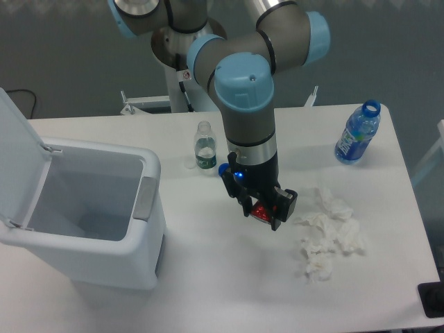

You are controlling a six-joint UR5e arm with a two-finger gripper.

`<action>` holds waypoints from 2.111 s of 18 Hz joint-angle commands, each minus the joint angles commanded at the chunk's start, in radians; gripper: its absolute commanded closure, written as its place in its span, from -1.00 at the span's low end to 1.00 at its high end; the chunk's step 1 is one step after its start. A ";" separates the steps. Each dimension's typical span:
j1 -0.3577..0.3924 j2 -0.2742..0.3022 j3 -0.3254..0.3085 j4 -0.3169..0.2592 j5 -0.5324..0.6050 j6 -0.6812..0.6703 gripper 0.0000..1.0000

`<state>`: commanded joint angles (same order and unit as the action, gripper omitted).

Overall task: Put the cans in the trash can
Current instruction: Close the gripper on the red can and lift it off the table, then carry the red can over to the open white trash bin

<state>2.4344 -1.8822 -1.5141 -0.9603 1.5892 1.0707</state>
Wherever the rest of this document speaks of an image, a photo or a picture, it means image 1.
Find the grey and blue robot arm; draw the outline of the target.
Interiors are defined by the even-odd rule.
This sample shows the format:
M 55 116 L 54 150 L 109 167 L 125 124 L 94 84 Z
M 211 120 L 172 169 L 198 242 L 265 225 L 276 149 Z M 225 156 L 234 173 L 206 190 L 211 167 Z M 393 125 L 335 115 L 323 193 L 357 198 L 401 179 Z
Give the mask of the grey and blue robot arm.
M 152 33 L 157 59 L 186 70 L 221 112 L 228 163 L 219 174 L 245 216 L 278 229 L 297 194 L 278 182 L 273 76 L 308 65 L 330 48 L 324 16 L 295 1 L 247 1 L 255 31 L 228 39 L 205 1 L 110 1 L 124 35 Z

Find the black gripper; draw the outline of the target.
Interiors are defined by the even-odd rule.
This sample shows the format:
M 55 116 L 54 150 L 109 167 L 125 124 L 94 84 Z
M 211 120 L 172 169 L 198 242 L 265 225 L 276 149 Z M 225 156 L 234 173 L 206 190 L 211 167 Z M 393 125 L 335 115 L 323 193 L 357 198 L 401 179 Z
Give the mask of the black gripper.
M 229 197 L 236 198 L 243 214 L 249 217 L 253 205 L 259 201 L 268 212 L 272 210 L 271 229 L 276 231 L 281 222 L 293 214 L 298 193 L 281 188 L 278 182 L 278 156 L 258 165 L 243 165 L 236 161 L 237 154 L 228 154 L 228 162 L 219 167 L 219 176 Z

